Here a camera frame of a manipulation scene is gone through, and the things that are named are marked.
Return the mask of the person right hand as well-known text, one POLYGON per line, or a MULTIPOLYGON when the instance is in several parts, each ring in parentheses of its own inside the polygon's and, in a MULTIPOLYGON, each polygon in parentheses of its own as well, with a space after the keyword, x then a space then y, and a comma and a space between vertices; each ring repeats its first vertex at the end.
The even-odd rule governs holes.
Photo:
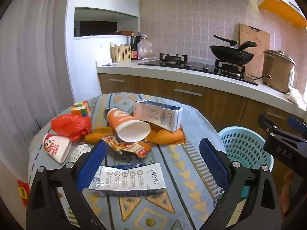
POLYGON ((292 184, 292 180, 294 177, 294 172, 292 170, 288 171, 284 175, 284 186, 281 191, 281 195, 279 197, 279 206, 281 209, 281 221, 284 222, 285 220, 285 213, 288 211, 290 206, 290 186, 292 184))

